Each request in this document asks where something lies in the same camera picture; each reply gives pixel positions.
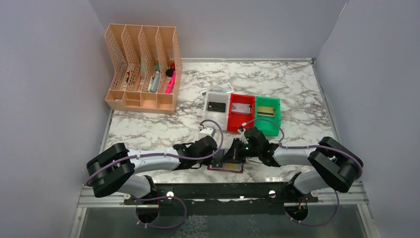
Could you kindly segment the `red leather card holder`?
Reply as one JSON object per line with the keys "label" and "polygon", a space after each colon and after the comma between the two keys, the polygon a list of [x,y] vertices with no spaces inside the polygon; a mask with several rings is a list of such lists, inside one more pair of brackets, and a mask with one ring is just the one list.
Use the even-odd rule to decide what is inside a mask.
{"label": "red leather card holder", "polygon": [[222,163],[220,161],[221,157],[224,155],[224,153],[227,151],[227,149],[221,149],[219,152],[216,153],[216,155],[213,157],[212,162],[207,165],[207,170],[209,171],[222,171],[222,172],[230,172],[230,173],[242,173],[244,169],[244,165],[241,165],[241,171],[229,171],[225,168],[225,163]]}

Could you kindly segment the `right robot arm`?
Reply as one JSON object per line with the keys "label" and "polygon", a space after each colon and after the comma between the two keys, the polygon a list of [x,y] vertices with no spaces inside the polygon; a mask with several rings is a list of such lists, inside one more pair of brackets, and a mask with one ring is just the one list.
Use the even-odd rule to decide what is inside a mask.
{"label": "right robot arm", "polygon": [[311,166],[311,171],[298,172],[287,183],[285,193],[293,202],[313,190],[328,187],[341,193],[348,192],[363,173],[361,159],[328,136],[314,145],[286,146],[281,142],[269,142],[259,129],[250,127],[233,140],[220,161],[242,164],[248,157],[257,157],[268,167]]}

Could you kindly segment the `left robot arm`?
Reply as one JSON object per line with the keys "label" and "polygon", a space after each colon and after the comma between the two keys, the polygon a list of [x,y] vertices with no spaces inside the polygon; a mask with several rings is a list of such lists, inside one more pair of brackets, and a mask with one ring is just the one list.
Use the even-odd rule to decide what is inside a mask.
{"label": "left robot arm", "polygon": [[164,150],[144,152],[130,152],[124,143],[116,143],[86,164],[89,174],[86,185],[93,188],[97,198],[121,192],[148,204],[156,196],[154,182],[150,176],[138,174],[191,169],[194,165],[210,162],[217,150],[211,136]]}

